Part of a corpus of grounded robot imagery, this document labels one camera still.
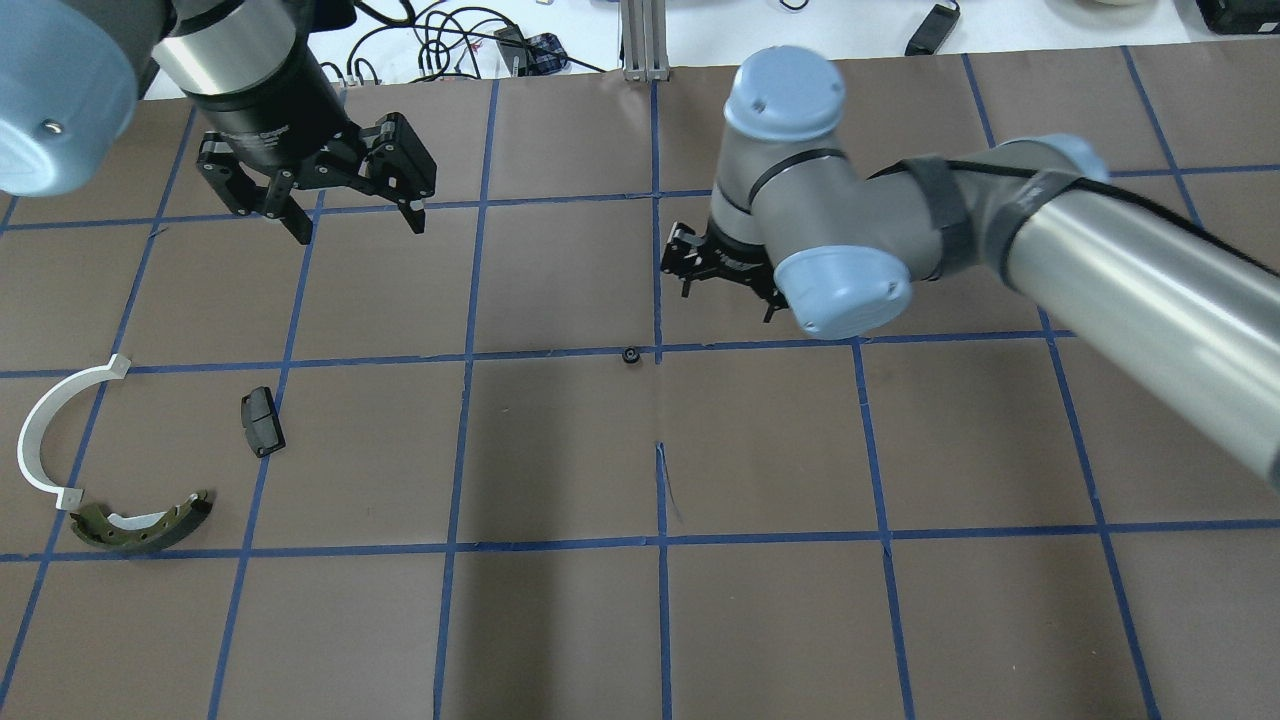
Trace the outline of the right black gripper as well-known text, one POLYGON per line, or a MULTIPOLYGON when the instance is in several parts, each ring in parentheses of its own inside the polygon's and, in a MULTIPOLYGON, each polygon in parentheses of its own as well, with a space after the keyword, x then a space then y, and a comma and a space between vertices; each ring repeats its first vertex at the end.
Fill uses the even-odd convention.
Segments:
POLYGON ((698 281, 726 281, 748 287, 765 304, 764 323, 777 311, 790 310, 790 302, 774 282, 774 264, 760 245, 742 243, 710 222, 698 233, 676 222, 660 255, 660 272, 677 278, 686 299, 698 281))

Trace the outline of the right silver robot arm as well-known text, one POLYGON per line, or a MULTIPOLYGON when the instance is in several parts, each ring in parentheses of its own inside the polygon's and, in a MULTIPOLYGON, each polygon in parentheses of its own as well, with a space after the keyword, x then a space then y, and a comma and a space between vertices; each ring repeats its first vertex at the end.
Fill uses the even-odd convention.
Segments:
POLYGON ((923 155, 860 177, 836 137, 846 86, 796 46, 736 70, 704 232, 660 269, 742 284, 823 341, 890 324, 915 283, 983 266, 1245 468, 1277 484, 1277 273, 1112 184, 1075 135, 923 155))

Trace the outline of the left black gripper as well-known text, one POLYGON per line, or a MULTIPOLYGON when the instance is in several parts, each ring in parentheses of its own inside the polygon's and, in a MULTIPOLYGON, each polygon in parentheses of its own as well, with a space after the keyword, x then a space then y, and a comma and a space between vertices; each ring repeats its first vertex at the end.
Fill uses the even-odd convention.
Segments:
POLYGON ((291 51, 250 88, 192 100, 216 133, 202 137, 196 167, 228 211, 279 222, 307 246, 314 222, 292 197, 294 184, 346 187, 387 200, 415 234, 425 232, 425 201, 436 193, 434 156, 398 111, 358 128, 310 50, 291 51), (246 167, 269 182, 257 184, 246 167))

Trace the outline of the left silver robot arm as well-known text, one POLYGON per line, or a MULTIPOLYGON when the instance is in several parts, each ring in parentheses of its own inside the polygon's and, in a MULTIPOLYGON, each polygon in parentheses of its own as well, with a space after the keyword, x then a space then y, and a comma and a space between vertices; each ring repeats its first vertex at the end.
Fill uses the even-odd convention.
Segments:
POLYGON ((406 27, 365 1, 5 1, 1 187, 50 197, 86 186, 164 72, 206 118, 196 160, 227 210, 312 238, 294 191, 348 188, 393 204, 413 233, 436 163, 399 113, 347 114, 308 41, 357 15, 406 27))

